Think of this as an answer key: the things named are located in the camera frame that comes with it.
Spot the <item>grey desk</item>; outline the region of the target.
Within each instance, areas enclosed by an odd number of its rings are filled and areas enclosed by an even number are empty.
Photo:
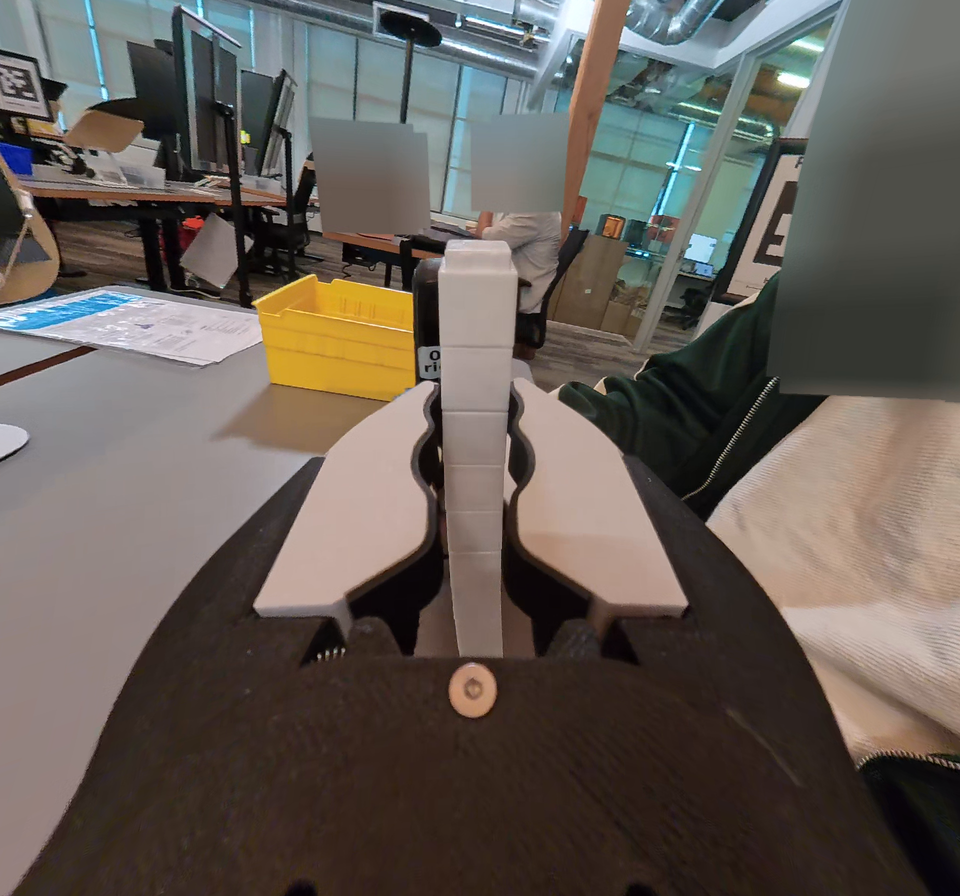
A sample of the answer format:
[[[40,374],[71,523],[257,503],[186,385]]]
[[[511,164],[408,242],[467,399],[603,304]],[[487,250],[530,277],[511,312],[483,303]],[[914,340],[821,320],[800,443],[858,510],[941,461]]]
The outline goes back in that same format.
[[[8,386],[2,469],[2,894],[523,894],[505,819],[455,826],[450,661],[347,652],[254,600],[321,468],[232,427],[256,390],[375,441],[429,414],[97,351]]]

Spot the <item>cream white shirt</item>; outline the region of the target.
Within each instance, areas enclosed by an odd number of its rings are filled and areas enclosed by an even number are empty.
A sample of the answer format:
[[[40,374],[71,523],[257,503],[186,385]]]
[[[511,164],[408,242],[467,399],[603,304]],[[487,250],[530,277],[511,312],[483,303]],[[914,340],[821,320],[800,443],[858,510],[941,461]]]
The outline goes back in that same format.
[[[796,637],[852,757],[958,754],[957,402],[830,397],[707,525]]]

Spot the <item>wooden background table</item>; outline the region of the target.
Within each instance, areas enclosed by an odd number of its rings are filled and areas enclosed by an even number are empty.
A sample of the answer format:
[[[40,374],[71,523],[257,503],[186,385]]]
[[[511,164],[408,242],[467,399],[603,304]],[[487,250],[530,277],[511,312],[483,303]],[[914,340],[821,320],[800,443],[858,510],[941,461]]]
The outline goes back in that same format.
[[[222,208],[231,206],[233,200],[228,186],[197,187],[184,182],[148,187],[91,180],[39,180],[18,175],[13,175],[11,182],[34,198],[77,199],[106,204],[196,204]]]

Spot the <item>white sign board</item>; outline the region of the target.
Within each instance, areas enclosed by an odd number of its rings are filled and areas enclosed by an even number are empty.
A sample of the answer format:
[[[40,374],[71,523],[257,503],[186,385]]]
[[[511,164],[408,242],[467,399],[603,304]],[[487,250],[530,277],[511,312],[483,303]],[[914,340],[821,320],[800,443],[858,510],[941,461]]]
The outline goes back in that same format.
[[[807,147],[805,138],[774,141],[711,291],[711,302],[733,306],[756,295],[782,268]]]

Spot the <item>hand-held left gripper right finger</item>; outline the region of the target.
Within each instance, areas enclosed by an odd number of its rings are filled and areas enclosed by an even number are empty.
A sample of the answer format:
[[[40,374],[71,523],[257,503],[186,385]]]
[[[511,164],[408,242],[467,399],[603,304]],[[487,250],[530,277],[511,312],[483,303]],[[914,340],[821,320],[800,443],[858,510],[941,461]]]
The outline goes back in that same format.
[[[516,378],[511,536],[522,558],[585,604],[600,633],[621,618],[679,618],[689,601],[620,449]]]

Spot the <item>brown cardboard box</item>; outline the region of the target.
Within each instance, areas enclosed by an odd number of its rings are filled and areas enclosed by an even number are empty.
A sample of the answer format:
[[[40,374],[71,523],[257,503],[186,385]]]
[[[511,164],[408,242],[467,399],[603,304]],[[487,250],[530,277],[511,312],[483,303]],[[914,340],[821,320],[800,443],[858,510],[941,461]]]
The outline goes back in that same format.
[[[590,233],[551,301],[558,323],[632,338],[652,290],[652,260]]]

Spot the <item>wooden post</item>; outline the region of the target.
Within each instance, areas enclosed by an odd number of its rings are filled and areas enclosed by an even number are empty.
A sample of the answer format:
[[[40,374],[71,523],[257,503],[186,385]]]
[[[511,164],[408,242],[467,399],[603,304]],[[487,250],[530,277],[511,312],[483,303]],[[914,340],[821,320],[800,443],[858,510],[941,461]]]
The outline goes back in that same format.
[[[632,0],[594,0],[581,61],[569,103],[569,126],[561,210],[561,237],[566,238],[602,116],[607,87]]]

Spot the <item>black pole with round cap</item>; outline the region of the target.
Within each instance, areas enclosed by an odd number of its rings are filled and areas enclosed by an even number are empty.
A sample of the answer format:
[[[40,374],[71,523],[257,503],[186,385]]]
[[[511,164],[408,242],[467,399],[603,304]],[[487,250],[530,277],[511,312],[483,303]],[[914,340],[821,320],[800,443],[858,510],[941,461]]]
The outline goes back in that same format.
[[[399,103],[399,122],[407,123],[413,63],[416,48],[435,50],[443,42],[442,32],[427,19],[399,10],[383,10],[379,16],[380,31],[404,44],[404,66]]]

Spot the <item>printed paper sheet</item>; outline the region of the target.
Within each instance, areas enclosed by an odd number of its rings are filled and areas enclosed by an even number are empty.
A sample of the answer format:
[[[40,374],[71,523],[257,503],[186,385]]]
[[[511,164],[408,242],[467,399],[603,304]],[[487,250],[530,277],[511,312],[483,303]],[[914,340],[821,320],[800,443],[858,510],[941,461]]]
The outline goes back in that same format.
[[[263,341],[257,315],[105,288],[4,307],[1,330],[195,367],[224,362]]]

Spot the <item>white leaning panel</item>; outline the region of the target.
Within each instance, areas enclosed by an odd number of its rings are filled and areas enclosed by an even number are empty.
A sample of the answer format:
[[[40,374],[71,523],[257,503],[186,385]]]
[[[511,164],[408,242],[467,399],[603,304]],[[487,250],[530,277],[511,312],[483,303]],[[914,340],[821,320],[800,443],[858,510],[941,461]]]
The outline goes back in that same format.
[[[234,230],[234,223],[210,213],[183,251],[180,265],[184,272],[213,290],[223,291],[239,266]]]

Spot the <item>tan board stand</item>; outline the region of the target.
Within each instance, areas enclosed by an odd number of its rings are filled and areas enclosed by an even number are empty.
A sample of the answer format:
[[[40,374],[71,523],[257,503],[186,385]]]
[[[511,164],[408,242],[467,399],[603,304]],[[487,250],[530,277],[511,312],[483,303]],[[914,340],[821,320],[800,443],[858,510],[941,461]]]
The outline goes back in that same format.
[[[133,110],[126,104],[126,100],[117,100],[88,108],[65,132],[64,144],[73,155],[72,175],[95,183],[126,186],[115,156],[140,137],[145,128],[145,121],[137,115],[116,112]]]

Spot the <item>framed marker sign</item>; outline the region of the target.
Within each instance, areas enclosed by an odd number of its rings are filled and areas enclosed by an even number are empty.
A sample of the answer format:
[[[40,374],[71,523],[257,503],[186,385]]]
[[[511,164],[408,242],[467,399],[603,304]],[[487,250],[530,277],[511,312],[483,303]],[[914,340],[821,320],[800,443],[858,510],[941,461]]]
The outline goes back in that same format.
[[[36,58],[1,50],[1,113],[39,122],[56,121],[56,114],[44,94]]]

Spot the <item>white long box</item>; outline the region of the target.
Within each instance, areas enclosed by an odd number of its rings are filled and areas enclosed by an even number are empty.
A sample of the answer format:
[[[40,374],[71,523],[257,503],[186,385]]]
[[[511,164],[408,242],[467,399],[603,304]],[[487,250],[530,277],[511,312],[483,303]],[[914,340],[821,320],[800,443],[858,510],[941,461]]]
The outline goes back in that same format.
[[[502,542],[519,276],[504,242],[450,242],[438,270],[441,462],[457,647],[503,655]]]

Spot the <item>black computer monitor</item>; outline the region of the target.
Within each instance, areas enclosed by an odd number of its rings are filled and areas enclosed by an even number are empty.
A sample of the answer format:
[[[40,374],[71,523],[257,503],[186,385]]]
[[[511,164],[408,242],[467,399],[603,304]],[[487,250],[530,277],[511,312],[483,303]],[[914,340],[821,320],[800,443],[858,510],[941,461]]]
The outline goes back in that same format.
[[[241,67],[241,45],[199,14],[176,6],[171,39],[128,41],[136,109],[159,143],[170,178],[229,175],[278,180],[286,170],[282,131],[291,132],[298,83],[287,71]]]

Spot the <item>yellow plastic bin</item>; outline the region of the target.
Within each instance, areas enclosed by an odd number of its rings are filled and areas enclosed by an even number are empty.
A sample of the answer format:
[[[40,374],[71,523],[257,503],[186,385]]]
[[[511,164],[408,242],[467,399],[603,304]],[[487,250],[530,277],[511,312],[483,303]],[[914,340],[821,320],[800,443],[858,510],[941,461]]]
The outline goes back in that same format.
[[[409,292],[311,275],[252,305],[272,385],[390,402],[416,384]]]

